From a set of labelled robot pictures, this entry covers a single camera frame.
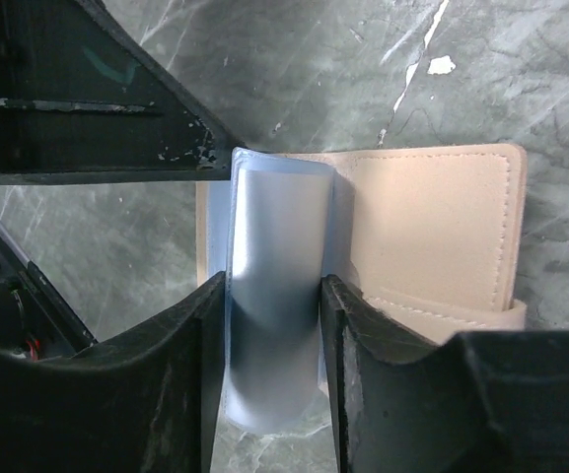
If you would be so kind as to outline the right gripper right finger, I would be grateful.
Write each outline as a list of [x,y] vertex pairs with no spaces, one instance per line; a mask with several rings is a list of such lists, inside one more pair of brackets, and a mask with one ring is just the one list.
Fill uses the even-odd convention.
[[332,275],[320,324],[340,471],[569,472],[569,331],[433,346]]

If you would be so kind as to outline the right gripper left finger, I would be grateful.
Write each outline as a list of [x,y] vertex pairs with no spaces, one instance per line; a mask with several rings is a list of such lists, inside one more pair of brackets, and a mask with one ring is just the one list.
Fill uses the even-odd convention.
[[71,358],[0,350],[0,472],[206,472],[225,278]]

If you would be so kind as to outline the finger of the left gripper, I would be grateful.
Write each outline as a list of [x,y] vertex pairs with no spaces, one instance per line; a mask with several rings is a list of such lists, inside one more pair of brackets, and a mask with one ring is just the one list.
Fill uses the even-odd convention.
[[0,1],[0,185],[226,180],[238,142],[100,1]]

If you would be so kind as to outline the beige leather card holder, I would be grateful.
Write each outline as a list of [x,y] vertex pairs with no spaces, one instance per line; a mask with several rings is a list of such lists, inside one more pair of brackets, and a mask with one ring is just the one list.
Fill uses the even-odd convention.
[[324,385],[319,283],[442,344],[520,330],[528,159],[513,144],[266,155],[196,187],[197,279],[227,277],[223,409],[247,432],[296,421]]

